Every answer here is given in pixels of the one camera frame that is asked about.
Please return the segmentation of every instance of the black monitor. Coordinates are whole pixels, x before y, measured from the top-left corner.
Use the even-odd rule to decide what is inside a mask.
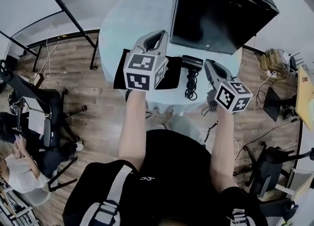
[[[278,13],[272,0],[174,0],[170,41],[233,54]]]

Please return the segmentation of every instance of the white chair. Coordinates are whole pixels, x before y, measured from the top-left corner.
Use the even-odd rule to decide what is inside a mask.
[[[57,175],[58,171],[54,171],[52,176],[55,177]],[[51,187],[55,187],[58,185],[58,179],[56,179],[52,184]],[[40,189],[34,189],[30,192],[21,194],[19,193],[19,195],[25,200],[27,201],[32,207],[35,206],[40,206],[43,205],[44,203],[46,203],[51,196],[51,193],[49,191],[48,188],[48,184],[44,187],[44,188],[40,188]]]
[[[47,183],[46,187],[40,189],[34,189],[31,192],[20,194],[20,196],[31,206],[40,206],[46,203],[51,196],[51,193],[59,188],[63,188],[77,181],[77,179],[71,180],[69,182],[60,184],[58,178],[67,170],[78,158],[75,157],[67,166],[65,166],[61,171],[55,170],[52,174],[51,180]]]

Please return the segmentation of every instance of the white tablecloth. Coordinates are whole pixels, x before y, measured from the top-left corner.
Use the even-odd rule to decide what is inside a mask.
[[[117,3],[105,18],[99,34],[99,50],[102,68],[107,81],[113,82],[123,53],[123,49],[132,49],[141,36],[165,29],[170,34],[172,0],[122,0]],[[224,65],[235,76],[240,67],[242,50],[234,55],[207,52],[176,45],[168,41],[167,56],[181,57],[190,55],[200,59],[212,59]],[[150,110],[159,108],[179,114],[192,110],[206,101],[210,90],[204,68],[197,77],[196,93],[198,98],[191,101],[184,96],[187,83],[187,69],[182,69],[178,88],[155,90],[146,94]]]

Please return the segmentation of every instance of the power strip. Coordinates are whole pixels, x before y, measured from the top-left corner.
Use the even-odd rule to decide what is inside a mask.
[[[270,72],[270,70],[267,70],[267,76],[269,76],[270,78],[277,78],[277,72],[276,71],[273,71],[273,72]]]

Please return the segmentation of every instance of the black t-shirt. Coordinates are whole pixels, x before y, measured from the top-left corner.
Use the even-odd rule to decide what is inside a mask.
[[[210,153],[189,137],[169,130],[147,132],[146,156],[139,172],[127,162],[91,163],[72,191],[63,213],[65,226],[78,226],[86,210],[106,200],[122,168],[132,168],[124,185],[121,226],[155,226],[178,218],[189,226],[231,225],[233,213],[257,226],[267,225],[257,198],[238,187],[218,194],[209,174]]]

